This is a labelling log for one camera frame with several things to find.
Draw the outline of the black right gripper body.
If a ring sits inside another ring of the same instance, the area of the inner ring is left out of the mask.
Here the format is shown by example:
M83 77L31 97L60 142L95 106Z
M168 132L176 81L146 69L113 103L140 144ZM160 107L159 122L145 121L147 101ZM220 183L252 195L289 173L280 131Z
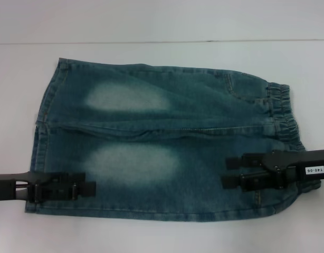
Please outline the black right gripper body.
M324 150L273 151L263 156L261 164L269 171L274 188L324 179Z

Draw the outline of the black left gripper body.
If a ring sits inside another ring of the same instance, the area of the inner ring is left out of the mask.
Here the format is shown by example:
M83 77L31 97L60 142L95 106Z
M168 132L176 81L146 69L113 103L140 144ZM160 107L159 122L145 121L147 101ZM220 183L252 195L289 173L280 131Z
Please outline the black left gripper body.
M0 174L0 201L25 200L37 203L37 173Z

